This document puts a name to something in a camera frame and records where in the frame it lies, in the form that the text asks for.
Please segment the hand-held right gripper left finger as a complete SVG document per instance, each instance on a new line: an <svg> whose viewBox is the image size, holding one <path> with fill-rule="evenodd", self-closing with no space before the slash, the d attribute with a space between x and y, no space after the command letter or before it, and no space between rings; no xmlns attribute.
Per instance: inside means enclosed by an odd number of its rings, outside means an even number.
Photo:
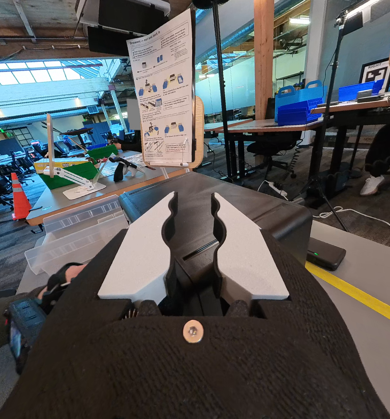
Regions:
<svg viewBox="0 0 390 419"><path fill-rule="evenodd" d="M134 304L160 304L176 289L175 234L178 193L170 192L129 225L98 291L102 300L130 299Z"/></svg>

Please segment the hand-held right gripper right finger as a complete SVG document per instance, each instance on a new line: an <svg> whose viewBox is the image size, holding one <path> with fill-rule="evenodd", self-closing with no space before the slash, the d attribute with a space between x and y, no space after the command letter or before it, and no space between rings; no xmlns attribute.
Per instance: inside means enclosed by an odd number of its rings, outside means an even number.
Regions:
<svg viewBox="0 0 390 419"><path fill-rule="evenodd" d="M211 195L213 290L226 303L283 301L289 291L266 243L262 229L217 192Z"/></svg>

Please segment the clear plastic bin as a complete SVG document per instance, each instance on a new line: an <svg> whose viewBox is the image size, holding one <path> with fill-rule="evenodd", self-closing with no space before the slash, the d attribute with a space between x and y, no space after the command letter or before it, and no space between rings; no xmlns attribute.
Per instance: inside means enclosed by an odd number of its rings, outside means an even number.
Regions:
<svg viewBox="0 0 390 419"><path fill-rule="evenodd" d="M92 259L122 229L128 220L119 196L112 195L81 207L44 218L45 237L25 252L33 274L51 275L71 261Z"/></svg>

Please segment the black drawer cabinet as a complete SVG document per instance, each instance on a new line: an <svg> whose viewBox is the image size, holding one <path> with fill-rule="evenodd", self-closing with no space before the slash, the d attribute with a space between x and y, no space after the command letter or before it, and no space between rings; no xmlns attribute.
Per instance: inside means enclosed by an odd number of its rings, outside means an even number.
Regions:
<svg viewBox="0 0 390 419"><path fill-rule="evenodd" d="M199 173L189 172L119 196L130 222L136 221L170 192L178 193L175 235L170 241L178 259L179 285L174 302L163 303L166 314L177 305L184 316L221 316L213 279L213 253L218 241L213 235L211 195L219 193L261 229L268 231L302 265L305 265L312 215L308 209L285 199L240 187Z"/></svg>

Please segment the white power strip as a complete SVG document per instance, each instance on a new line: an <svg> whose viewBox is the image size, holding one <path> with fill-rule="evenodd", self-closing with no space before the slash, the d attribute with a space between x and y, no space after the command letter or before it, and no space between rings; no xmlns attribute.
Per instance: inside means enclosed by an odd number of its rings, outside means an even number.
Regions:
<svg viewBox="0 0 390 419"><path fill-rule="evenodd" d="M288 200L287 192L281 189L278 189L273 182L264 180L258 190L258 192L264 193L269 196L277 197L283 200Z"/></svg>

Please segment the spare hand-held gripper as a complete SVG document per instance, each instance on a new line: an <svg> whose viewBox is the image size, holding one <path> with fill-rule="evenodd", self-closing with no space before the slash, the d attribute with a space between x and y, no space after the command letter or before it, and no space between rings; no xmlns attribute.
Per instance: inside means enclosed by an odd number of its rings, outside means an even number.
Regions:
<svg viewBox="0 0 390 419"><path fill-rule="evenodd" d="M109 157L109 161L118 164L114 172L114 182L123 181L124 176L128 172L130 172L131 176L134 177L137 174L137 172L145 173L143 168L147 168L149 170L156 170L153 167L147 166L144 163L141 153L126 156L125 158L114 156L114 154L112 154Z"/></svg>

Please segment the orange traffic cone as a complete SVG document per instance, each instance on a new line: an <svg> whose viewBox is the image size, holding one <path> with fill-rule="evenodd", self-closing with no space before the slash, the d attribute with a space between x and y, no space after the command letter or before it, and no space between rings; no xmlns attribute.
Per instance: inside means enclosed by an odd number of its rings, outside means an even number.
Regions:
<svg viewBox="0 0 390 419"><path fill-rule="evenodd" d="M22 185L20 184L20 180L14 172L11 173L11 181L14 207L12 219L14 221L18 221L25 219L29 215L32 206L23 190Z"/></svg>

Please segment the yellow cardboard box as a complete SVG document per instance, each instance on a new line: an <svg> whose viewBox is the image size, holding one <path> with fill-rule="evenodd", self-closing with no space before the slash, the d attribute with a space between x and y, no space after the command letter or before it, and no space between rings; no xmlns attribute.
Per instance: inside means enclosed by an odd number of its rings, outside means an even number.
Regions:
<svg viewBox="0 0 390 419"><path fill-rule="evenodd" d="M62 168L86 163L93 165L92 161L87 158L54 158L52 162L54 167ZM44 170L50 165L50 158L41 158L38 161L35 161L33 165L36 173L43 174Z"/></svg>

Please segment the yellow tape strip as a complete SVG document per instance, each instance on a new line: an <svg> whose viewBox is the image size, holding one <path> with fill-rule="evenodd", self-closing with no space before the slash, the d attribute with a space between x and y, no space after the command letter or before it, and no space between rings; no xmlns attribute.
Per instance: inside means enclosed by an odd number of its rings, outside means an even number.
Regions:
<svg viewBox="0 0 390 419"><path fill-rule="evenodd" d="M357 287L308 261L305 264L305 268L311 274L317 276L321 280L337 288L339 291L350 296L356 301L359 301L371 310L390 320L390 305L382 302L381 300L371 296L370 294L358 289Z"/></svg>

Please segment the black sandbag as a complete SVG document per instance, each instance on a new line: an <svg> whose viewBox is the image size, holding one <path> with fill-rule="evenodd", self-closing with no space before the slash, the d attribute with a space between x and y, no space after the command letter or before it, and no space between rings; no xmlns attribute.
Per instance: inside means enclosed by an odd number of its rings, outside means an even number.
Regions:
<svg viewBox="0 0 390 419"><path fill-rule="evenodd" d="M326 195L333 196L338 192L345 189L345 186L349 180L350 171L342 170L336 173L329 173L325 177L325 193Z"/></svg>

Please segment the wooden top desk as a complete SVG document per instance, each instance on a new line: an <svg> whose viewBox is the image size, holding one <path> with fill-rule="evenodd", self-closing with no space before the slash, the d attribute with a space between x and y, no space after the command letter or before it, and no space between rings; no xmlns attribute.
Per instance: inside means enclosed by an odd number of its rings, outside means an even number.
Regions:
<svg viewBox="0 0 390 419"><path fill-rule="evenodd" d="M342 170L349 170L351 176L358 176L358 172L354 170L354 162L359 142L364 126L370 125L386 125L390 124L390 92L384 94L383 99L373 102L357 103L356 101L339 102L338 104L330 105L329 110L330 119L327 128L336 128L332 157L330 161L327 174L336 173ZM355 143L349 166L342 162L344 149L347 143L348 130L356 130ZM323 190L325 192L325 174L320 171L320 176L323 180Z"/></svg>
<svg viewBox="0 0 390 419"><path fill-rule="evenodd" d="M246 148L249 144L252 144L254 141L259 140L259 136L262 136L265 133L270 132L289 132L289 131L317 131L322 124L323 118L318 118L314 122L310 122L303 125L286 125L278 126L278 124L273 119L264 119L264 120L239 120L239 121L230 121L228 132L229 138L232 143L235 145L235 155L236 155L236 166L237 166L237 175L241 180L245 176L255 173L255 171L266 168L258 167L259 164L263 163L264 157L259 155L254 155L246 151ZM228 179L227 172L218 172L219 179L230 182L231 179Z"/></svg>

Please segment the stack of blue bins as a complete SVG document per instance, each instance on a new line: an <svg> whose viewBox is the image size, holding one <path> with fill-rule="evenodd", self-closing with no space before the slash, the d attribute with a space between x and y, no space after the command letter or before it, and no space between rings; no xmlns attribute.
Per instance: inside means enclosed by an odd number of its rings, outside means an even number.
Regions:
<svg viewBox="0 0 390 419"><path fill-rule="evenodd" d="M278 126L305 125L316 121L322 113L311 111L323 104L328 87L320 80L311 81L304 89L281 87L275 96L275 122Z"/></svg>

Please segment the printed instruction sheet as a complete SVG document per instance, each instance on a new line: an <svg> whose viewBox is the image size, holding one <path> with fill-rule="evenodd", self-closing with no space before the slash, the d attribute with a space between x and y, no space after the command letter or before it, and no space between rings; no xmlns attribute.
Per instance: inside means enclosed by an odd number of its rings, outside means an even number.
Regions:
<svg viewBox="0 0 390 419"><path fill-rule="evenodd" d="M144 161L189 169L195 159L194 11L127 40Z"/></svg>

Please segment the wooden pillar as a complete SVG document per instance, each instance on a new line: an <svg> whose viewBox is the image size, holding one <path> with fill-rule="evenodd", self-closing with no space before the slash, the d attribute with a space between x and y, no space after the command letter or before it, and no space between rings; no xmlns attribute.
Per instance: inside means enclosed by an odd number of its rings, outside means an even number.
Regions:
<svg viewBox="0 0 390 419"><path fill-rule="evenodd" d="M254 1L254 54L255 54L255 119L265 119L267 100L273 95L273 0Z"/></svg>

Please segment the black white overhead fixture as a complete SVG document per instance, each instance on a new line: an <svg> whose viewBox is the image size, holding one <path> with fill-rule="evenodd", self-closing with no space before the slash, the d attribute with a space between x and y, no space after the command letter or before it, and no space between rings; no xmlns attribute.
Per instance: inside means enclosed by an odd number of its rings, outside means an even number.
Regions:
<svg viewBox="0 0 390 419"><path fill-rule="evenodd" d="M91 52L127 57L127 41L167 23L171 7L162 0L78 0L75 11Z"/></svg>

